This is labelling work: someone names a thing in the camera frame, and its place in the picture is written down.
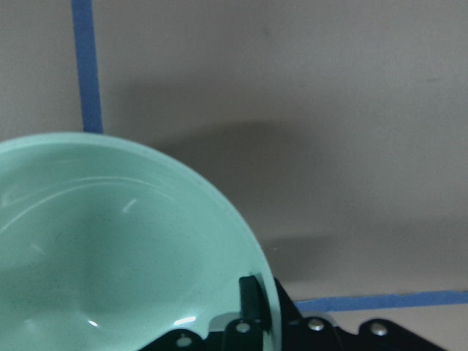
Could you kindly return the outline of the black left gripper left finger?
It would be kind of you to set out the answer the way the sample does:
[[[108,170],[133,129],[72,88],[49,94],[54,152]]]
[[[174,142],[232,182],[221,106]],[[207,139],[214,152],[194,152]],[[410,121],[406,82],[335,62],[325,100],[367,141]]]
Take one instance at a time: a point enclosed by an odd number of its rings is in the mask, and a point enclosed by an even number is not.
[[[239,280],[242,319],[270,322],[271,313],[266,296],[255,276],[242,276]]]

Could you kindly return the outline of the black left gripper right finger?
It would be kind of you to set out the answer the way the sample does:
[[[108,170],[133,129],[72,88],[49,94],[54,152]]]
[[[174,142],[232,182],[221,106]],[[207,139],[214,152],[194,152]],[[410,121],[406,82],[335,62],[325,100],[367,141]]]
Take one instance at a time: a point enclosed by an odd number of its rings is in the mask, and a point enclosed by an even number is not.
[[[296,305],[293,303],[286,290],[283,288],[281,282],[275,278],[276,291],[279,296],[280,311],[283,324],[299,324],[303,316],[299,312]]]

